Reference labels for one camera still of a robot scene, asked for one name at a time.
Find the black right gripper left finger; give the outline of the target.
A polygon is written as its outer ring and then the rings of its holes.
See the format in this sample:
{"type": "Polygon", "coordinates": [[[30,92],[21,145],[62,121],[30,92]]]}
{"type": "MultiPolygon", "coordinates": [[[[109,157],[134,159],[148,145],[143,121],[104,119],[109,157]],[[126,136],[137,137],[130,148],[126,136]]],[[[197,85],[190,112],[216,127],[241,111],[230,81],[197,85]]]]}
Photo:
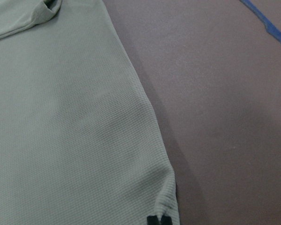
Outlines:
{"type": "Polygon", "coordinates": [[[158,225],[158,217],[157,216],[148,216],[147,225],[158,225]]]}

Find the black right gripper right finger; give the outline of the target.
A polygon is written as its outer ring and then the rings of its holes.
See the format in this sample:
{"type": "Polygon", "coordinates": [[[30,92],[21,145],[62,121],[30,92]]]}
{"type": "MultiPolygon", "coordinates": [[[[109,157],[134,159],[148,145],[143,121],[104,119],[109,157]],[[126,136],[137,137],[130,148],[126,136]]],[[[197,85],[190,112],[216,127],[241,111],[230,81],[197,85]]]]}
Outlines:
{"type": "Polygon", "coordinates": [[[171,217],[163,215],[161,217],[161,225],[171,225],[171,217]]]}

